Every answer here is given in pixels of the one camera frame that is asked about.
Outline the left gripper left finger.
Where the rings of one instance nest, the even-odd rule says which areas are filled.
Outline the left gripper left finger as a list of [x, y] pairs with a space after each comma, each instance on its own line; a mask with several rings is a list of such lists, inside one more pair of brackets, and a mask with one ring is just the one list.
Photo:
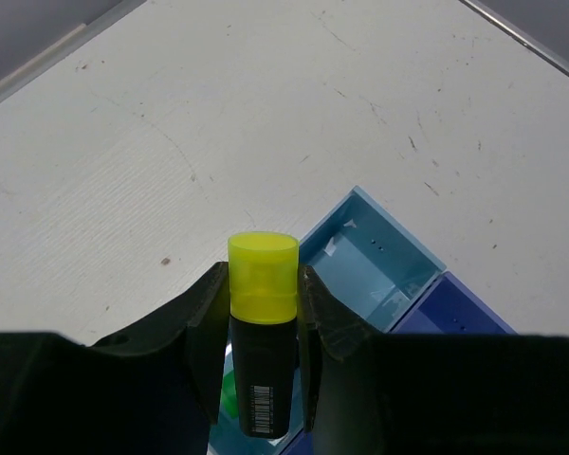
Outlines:
[[195, 401], [214, 425], [219, 415], [228, 330], [229, 270], [226, 262], [217, 262], [183, 294], [101, 338], [92, 348], [130, 359], [148, 359], [173, 350]]

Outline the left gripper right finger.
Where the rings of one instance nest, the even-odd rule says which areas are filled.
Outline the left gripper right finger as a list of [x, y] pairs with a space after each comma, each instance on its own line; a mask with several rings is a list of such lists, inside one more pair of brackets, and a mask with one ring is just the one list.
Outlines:
[[299, 272], [298, 334], [303, 429], [381, 434], [383, 334], [338, 300], [310, 265]]

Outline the yellow cap black highlighter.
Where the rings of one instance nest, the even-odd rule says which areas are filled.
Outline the yellow cap black highlighter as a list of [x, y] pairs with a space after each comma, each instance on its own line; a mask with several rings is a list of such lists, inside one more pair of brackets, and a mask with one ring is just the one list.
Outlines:
[[300, 246], [277, 232], [228, 240], [230, 339], [240, 428], [249, 437], [288, 433], [297, 358]]

